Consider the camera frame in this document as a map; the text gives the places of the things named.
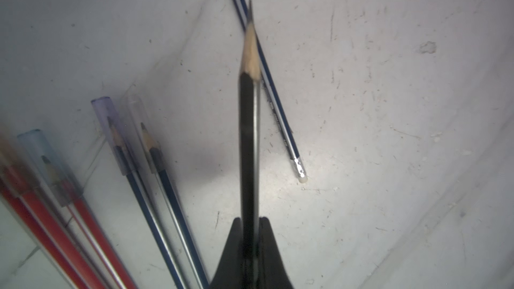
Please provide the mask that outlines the red pencil with orange cap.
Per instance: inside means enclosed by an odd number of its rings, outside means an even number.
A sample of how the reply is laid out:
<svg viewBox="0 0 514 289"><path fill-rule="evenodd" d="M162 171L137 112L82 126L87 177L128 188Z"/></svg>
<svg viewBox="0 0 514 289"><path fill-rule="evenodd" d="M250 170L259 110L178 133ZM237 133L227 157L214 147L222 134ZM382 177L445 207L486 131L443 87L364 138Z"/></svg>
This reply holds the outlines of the red pencil with orange cap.
<svg viewBox="0 0 514 289"><path fill-rule="evenodd" d="M71 168L48 142L40 129L17 136L52 195L68 209L96 255L100 258L118 288L136 288L131 275L117 256L102 228L93 216Z"/></svg>

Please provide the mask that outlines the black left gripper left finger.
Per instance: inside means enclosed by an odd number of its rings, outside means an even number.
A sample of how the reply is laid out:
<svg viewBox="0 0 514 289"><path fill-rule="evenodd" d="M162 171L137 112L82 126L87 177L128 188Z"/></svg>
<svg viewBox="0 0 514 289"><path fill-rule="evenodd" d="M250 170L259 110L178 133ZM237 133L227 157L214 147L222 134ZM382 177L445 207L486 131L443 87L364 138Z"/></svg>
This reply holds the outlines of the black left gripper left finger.
<svg viewBox="0 0 514 289"><path fill-rule="evenodd" d="M242 222L234 219L217 270L210 283L211 289L243 288Z"/></svg>

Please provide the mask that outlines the red pencil with clear cap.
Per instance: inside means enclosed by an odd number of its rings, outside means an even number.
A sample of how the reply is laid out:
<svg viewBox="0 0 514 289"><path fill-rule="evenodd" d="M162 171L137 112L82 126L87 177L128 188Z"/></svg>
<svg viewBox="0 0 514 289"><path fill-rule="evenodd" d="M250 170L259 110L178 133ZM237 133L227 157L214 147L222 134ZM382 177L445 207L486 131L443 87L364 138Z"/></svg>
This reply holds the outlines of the red pencil with clear cap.
<svg viewBox="0 0 514 289"><path fill-rule="evenodd" d="M72 288L107 287L103 277L65 230L35 175L4 138L1 139L1 196Z"/></svg>

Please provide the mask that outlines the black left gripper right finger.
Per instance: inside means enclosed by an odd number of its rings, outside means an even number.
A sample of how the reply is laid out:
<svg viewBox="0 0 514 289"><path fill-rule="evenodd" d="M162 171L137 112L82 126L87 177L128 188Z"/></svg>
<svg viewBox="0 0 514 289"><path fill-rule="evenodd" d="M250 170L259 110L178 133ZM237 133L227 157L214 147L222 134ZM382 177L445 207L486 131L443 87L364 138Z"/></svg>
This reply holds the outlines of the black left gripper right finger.
<svg viewBox="0 0 514 289"><path fill-rule="evenodd" d="M258 288L293 289L268 218L259 219Z"/></svg>

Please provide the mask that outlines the pencil with pink cap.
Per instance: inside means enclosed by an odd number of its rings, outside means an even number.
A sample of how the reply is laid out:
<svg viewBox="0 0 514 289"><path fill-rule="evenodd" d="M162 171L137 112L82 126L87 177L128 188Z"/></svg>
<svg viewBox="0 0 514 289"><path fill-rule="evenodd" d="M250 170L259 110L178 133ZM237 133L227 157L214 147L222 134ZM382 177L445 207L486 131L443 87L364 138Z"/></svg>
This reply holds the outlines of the pencil with pink cap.
<svg viewBox="0 0 514 289"><path fill-rule="evenodd" d="M247 16L248 16L248 4L246 0L232 0L234 6L236 8L240 24L243 30L246 30L247 24ZM282 140L285 144L285 148L287 150L289 159L293 166L293 171L300 183L306 183L308 181L307 172L305 166L301 160L300 152L297 148L297 143L295 142L293 131L290 128L289 122L287 120L284 108L282 107L281 99L278 95L276 86L274 84L274 80L272 78L269 66L267 64L266 58L264 56L264 52L260 46L260 43L257 42L258 46L258 54L259 54L259 63L260 69L262 71L263 76L263 86L267 95L267 99L273 111L273 115L275 117L278 131L281 134Z"/></svg>

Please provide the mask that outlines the pencil with purple cap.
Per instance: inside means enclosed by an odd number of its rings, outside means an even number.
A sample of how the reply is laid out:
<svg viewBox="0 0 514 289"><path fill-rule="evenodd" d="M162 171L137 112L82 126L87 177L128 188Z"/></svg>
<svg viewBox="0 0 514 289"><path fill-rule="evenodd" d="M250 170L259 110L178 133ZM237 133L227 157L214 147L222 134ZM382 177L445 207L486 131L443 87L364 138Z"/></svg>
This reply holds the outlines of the pencil with purple cap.
<svg viewBox="0 0 514 289"><path fill-rule="evenodd" d="M238 79L238 128L244 288L256 288L258 282L258 183L261 78L262 74L254 25L253 6L252 2L249 1Z"/></svg>

